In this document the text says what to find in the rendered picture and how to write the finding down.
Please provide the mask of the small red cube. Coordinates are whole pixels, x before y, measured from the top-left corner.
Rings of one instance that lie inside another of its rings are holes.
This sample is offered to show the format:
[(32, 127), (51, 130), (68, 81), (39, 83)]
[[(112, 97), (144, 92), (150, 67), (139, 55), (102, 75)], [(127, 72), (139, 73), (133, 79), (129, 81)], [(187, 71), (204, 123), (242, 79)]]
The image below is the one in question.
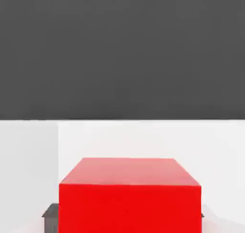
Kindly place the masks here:
[(201, 185), (172, 158), (83, 158), (59, 184), (58, 233), (202, 233)]

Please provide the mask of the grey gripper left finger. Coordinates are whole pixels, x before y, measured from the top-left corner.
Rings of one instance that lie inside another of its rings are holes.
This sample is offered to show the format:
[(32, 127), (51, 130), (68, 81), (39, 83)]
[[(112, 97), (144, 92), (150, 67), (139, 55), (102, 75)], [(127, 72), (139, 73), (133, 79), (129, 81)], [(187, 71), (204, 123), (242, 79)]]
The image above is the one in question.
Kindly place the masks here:
[(58, 203), (52, 203), (28, 233), (58, 233)]

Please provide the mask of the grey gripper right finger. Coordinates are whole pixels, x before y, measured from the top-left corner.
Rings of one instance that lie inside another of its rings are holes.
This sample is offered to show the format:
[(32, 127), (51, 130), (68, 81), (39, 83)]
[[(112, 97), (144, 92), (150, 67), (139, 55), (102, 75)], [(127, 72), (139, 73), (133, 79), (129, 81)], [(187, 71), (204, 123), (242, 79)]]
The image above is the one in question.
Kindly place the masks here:
[(202, 204), (202, 233), (245, 233), (245, 225), (218, 217), (206, 204)]

